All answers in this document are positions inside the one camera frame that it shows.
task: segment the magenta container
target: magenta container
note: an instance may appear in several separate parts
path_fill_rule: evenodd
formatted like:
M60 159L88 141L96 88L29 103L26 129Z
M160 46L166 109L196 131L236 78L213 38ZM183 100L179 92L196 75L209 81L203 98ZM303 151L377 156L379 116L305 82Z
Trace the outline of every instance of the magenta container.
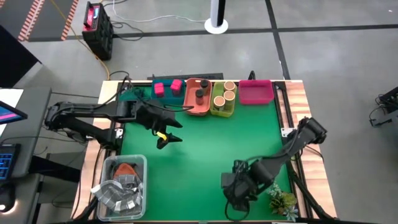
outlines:
M268 104L274 99L270 80L239 81L239 102L243 105Z

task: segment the green mat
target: green mat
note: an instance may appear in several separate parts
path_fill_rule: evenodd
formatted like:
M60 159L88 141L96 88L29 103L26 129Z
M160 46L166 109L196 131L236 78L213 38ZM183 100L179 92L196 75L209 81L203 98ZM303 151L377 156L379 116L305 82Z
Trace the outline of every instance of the green mat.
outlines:
M150 87L143 87L150 96ZM120 100L135 98L125 93ZM148 161L147 208L141 220L226 220L226 199L221 189L221 173L231 172L236 159L271 155L282 147L274 102L248 106L236 101L230 118L199 117L176 113L183 128L168 127L167 132L183 139L156 148L157 137L139 124L126 124L122 155L142 154ZM283 166L276 178L281 190L290 192ZM244 213L230 206L228 214L241 218ZM271 214L269 196L251 203L246 220L285 220Z

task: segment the orange striped tape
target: orange striped tape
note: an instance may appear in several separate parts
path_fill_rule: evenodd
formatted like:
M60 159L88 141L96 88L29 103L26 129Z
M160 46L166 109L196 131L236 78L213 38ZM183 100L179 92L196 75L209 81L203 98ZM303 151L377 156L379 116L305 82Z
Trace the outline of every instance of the orange striped tape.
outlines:
M0 0L0 9L2 8L2 5L4 5L5 2L6 0Z
M73 0L73 2L72 2L72 7L70 8L69 15L67 17L67 21L65 21L65 27L63 28L63 31L62 31L61 40L67 39L70 26L72 25L73 16L75 16L78 2L79 2L79 0Z
M42 10L43 4L45 0L34 0L32 6L30 7L29 12L27 13L27 17L24 25L22 25L22 29L19 32L18 40L24 41L29 40L30 33L36 23L36 20L40 14L40 10Z

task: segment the computer screen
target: computer screen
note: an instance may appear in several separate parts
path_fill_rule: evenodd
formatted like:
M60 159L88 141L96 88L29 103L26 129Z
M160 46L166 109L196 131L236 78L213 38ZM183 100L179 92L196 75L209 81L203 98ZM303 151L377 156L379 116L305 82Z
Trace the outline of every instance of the computer screen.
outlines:
M27 115L10 105L0 101L0 124L11 123L26 119Z

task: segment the blue keyboard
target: blue keyboard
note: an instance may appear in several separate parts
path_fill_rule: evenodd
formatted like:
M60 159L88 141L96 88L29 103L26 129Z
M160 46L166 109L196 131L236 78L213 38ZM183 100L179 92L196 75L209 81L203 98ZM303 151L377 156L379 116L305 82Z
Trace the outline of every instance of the blue keyboard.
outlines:
M11 176L20 147L20 144L0 146L0 180L7 180Z

